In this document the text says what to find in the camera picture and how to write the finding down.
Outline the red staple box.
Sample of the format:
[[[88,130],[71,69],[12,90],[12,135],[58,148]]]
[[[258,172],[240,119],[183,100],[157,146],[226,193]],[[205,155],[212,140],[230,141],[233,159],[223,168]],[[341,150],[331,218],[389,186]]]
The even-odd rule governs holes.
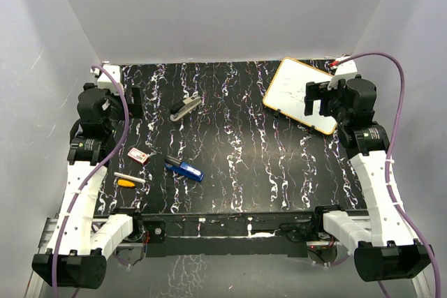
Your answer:
[[[137,148],[131,148],[128,157],[142,165],[149,160],[149,156]]]

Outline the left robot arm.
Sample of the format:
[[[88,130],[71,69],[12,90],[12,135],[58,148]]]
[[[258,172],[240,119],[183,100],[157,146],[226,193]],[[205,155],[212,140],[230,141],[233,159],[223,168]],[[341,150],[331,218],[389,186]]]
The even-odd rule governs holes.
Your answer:
[[[99,288],[107,260],[125,239],[139,240],[144,224],[135,208],[118,208],[92,232],[98,192],[110,159],[126,139],[130,120],[142,118],[142,90],[130,87],[114,95],[86,83],[78,96],[79,118],[69,137],[68,176],[57,223],[45,251],[31,267],[48,285]]]

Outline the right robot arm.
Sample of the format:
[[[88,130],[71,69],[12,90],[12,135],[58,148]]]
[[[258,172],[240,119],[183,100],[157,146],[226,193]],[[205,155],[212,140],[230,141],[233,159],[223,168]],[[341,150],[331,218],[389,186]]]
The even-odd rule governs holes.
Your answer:
[[[390,142],[385,129],[374,121],[376,87],[356,75],[340,80],[336,89],[328,82],[308,82],[305,114],[332,117],[364,195],[370,228],[362,228],[339,205],[318,206],[312,217],[312,234],[321,240],[331,235],[354,257],[357,273],[365,282],[415,278],[430,264],[426,246],[398,212],[395,180],[391,175]]]

